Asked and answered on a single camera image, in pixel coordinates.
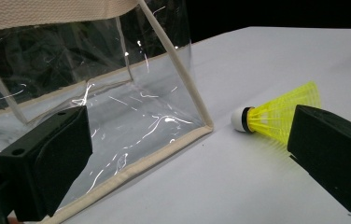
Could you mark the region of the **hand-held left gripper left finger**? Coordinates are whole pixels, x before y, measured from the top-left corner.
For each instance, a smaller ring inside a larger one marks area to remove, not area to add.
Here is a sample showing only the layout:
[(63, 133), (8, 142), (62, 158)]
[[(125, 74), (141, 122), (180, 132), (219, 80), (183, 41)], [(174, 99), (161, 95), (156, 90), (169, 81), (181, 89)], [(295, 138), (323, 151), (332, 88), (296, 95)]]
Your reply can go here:
[(86, 106), (52, 115), (0, 152), (11, 206), (21, 221), (53, 216), (92, 154)]

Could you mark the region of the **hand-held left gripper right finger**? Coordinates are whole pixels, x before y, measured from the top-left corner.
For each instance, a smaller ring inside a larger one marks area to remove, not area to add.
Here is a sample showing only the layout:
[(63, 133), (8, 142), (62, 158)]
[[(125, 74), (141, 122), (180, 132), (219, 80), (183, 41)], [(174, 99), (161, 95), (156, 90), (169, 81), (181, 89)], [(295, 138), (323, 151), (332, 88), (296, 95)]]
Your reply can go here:
[(351, 121), (298, 105), (288, 139), (291, 158), (351, 212)]

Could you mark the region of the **yellow plastic shuttlecock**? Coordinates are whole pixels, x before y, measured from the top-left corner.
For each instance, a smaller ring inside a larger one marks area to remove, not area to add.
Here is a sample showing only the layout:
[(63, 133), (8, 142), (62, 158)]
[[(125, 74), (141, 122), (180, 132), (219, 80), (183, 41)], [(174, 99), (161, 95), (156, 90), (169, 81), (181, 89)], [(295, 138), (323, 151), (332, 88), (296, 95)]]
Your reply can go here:
[(297, 105), (321, 107), (319, 91), (310, 81), (259, 106), (239, 107), (232, 112), (232, 127), (242, 133), (260, 133), (288, 143)]

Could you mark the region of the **clear plastic bag beige trim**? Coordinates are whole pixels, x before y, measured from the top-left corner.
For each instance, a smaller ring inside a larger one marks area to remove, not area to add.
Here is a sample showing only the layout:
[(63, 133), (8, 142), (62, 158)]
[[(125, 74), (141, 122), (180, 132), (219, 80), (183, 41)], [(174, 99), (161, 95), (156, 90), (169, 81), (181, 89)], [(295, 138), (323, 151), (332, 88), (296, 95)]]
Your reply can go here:
[(186, 0), (0, 0), (0, 152), (77, 106), (92, 144), (40, 221), (17, 218), (0, 172), (0, 224), (62, 224), (210, 133), (190, 66)]

